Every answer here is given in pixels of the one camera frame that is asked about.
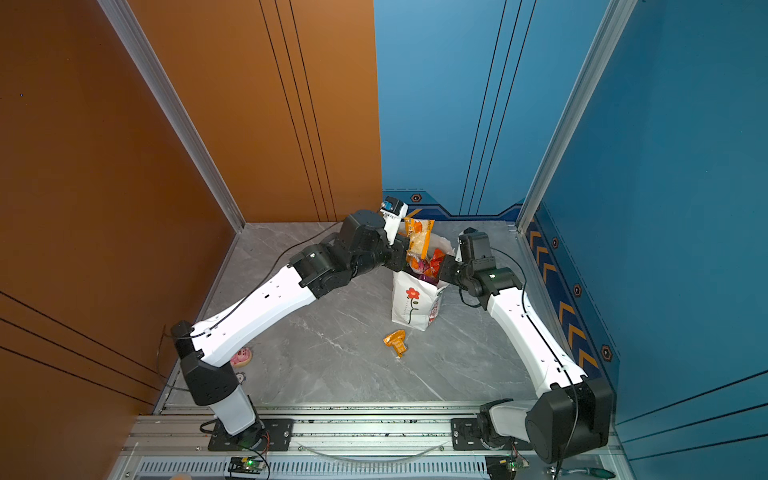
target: gift bag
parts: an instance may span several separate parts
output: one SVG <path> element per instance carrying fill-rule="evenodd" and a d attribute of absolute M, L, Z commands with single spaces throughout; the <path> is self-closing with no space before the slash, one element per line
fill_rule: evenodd
<path fill-rule="evenodd" d="M 431 235 L 428 249 L 430 257 L 436 248 L 447 255 L 453 255 L 451 242 L 439 235 Z M 392 290 L 392 321 L 417 330 L 426 330 L 437 317 L 442 292 L 447 286 L 446 282 L 438 282 L 435 286 L 406 272 L 395 272 Z"/>

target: chevron pattern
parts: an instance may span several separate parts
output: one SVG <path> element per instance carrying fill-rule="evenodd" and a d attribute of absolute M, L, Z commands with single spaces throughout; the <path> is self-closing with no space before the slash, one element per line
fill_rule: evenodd
<path fill-rule="evenodd" d="M 558 319 L 562 325 L 563 333 L 568 339 L 568 345 L 571 347 L 571 354 L 587 375 L 592 378 L 602 376 L 603 372 L 596 360 L 595 352 L 597 350 L 585 332 L 571 291 L 558 272 L 557 261 L 549 251 L 547 239 L 539 230 L 536 219 L 528 227 L 528 245 L 536 259 L 536 265 L 541 279 L 547 287 L 550 301 L 558 312 Z"/>

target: blue wall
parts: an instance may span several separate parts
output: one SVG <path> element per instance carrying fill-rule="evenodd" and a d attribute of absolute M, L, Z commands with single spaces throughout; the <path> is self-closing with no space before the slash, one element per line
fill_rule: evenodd
<path fill-rule="evenodd" d="M 454 215 L 495 215 L 520 202 L 606 6 L 376 0 L 384 190 L 425 191 Z"/>
<path fill-rule="evenodd" d="M 768 368 L 766 25 L 766 2 L 638 2 L 545 196 L 621 358 L 639 480 L 763 456 L 698 447 L 768 433 L 768 375 L 726 386 Z"/>

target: flower stem print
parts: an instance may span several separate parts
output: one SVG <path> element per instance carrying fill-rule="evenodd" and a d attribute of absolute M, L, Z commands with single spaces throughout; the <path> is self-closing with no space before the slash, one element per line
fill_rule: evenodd
<path fill-rule="evenodd" d="M 419 299 L 419 291 L 415 288 L 411 287 L 406 290 L 406 294 L 408 295 L 408 298 L 411 299 L 411 311 L 408 312 L 408 324 L 411 324 L 411 314 L 413 313 L 413 310 L 418 310 L 419 308 L 414 305 L 419 305 L 419 302 L 416 300 Z"/>

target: robotic arm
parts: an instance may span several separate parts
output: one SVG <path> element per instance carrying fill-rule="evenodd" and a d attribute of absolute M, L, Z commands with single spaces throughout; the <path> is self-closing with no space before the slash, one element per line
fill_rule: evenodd
<path fill-rule="evenodd" d="M 348 216 L 340 232 L 304 248 L 240 302 L 194 326 L 180 322 L 172 328 L 193 400 L 214 411 L 235 443 L 254 445 L 263 424 L 238 385 L 230 358 L 285 315 L 355 276 L 377 266 L 405 268 L 409 241 L 396 233 L 407 210 L 402 201 L 387 197 L 381 215 L 360 210 Z M 496 268 L 487 235 L 467 229 L 459 249 L 456 257 L 446 256 L 440 280 L 477 297 L 502 326 L 531 373 L 538 397 L 537 402 L 499 401 L 483 409 L 478 420 L 484 441 L 493 446 L 508 437 L 525 440 L 546 462 L 606 445 L 613 397 L 605 380 L 587 379 L 560 348 L 523 295 L 519 279 L 508 268 Z"/>

